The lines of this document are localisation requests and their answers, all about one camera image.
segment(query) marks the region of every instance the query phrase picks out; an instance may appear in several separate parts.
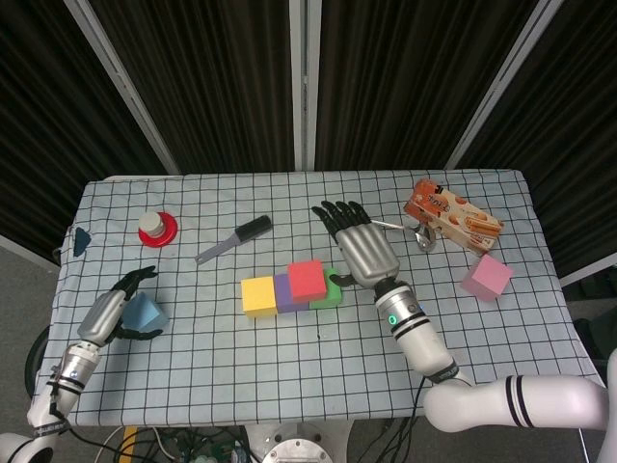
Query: table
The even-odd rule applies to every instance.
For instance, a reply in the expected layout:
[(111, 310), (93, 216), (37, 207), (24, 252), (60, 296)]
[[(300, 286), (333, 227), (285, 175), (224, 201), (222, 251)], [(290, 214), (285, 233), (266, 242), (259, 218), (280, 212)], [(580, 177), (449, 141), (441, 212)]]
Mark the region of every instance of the table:
[[(239, 282), (282, 273), (293, 260), (347, 267), (309, 213), (324, 198), (357, 201), (401, 223), (413, 185), (430, 177), (504, 221), (491, 255), (515, 272), (485, 303), (459, 288), (478, 257), (438, 239), (425, 255), (411, 234), (385, 231), (461, 369), (477, 383), (509, 374), (568, 373), (600, 381), (566, 308), (527, 184), (509, 170), (239, 174), (89, 183), (67, 231), (42, 370), (58, 363), (94, 299), (130, 270), (156, 265), (140, 288), (170, 317), (152, 341), (114, 340), (70, 419), (82, 425), (224, 424), (410, 416), (420, 376), (380, 321), (372, 291), (346, 289), (337, 310), (252, 320)], [(142, 246), (138, 219), (166, 210), (179, 233)], [(275, 224), (199, 268), (193, 257), (263, 213)], [(77, 227), (92, 237), (73, 255)]]

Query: robotic arm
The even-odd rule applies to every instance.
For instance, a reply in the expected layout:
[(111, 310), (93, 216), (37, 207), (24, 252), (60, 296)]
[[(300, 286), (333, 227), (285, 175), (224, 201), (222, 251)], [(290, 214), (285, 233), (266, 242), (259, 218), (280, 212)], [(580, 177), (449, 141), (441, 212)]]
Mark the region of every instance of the robotic arm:
[[(347, 262), (351, 275), (332, 277), (340, 286), (357, 283), (375, 290), (380, 316), (410, 366), (434, 386), (424, 398), (426, 418), (437, 429), (456, 432), (482, 424), (520, 427), (606, 429), (599, 463), (617, 453), (616, 401), (608, 392), (578, 376), (509, 376), (476, 386), (461, 372), (406, 283), (396, 281), (399, 262), (384, 234), (360, 204), (322, 202), (313, 207)], [(617, 352), (609, 377), (617, 374)], [(617, 384), (609, 384), (615, 395)]]
[(0, 434), (0, 463), (48, 463), (58, 436), (70, 428), (67, 415), (90, 380), (100, 357), (98, 351), (114, 338), (150, 340), (161, 330), (139, 333), (122, 325), (124, 305), (140, 281), (155, 277), (154, 266), (129, 272), (96, 299), (77, 333), (81, 340), (70, 345), (28, 412), (32, 438)]

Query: snack box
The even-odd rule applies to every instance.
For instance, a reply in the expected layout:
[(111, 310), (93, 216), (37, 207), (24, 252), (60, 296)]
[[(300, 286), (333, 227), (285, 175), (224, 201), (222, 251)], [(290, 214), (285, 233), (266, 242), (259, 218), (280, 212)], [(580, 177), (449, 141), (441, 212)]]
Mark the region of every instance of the snack box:
[(405, 212), (478, 256), (493, 247), (503, 228), (503, 222), (429, 178), (416, 184)]

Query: black curtain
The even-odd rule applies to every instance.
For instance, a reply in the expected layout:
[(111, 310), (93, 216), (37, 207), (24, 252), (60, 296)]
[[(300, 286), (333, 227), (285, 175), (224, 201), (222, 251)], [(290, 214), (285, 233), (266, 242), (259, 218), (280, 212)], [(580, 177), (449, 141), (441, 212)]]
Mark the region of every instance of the black curtain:
[(617, 252), (616, 24), (565, 2), (459, 164), (523, 172), (559, 276)]
[(315, 168), (442, 169), (535, 4), (324, 0)]
[(184, 174), (294, 169), (287, 0), (92, 0)]
[(51, 259), (90, 180), (165, 174), (61, 1), (0, 3), (0, 233)]

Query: humanoid robot hand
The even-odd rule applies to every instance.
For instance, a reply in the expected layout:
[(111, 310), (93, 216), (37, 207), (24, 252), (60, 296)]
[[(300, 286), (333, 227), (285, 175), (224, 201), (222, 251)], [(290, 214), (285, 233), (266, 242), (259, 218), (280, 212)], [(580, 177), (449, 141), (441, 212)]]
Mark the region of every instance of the humanoid robot hand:
[(333, 276), (339, 286), (358, 284), (374, 288), (398, 275), (400, 263), (384, 234), (372, 224), (368, 214), (358, 203), (337, 201), (336, 205), (322, 201), (323, 207), (314, 206), (317, 214), (343, 254), (351, 275)]

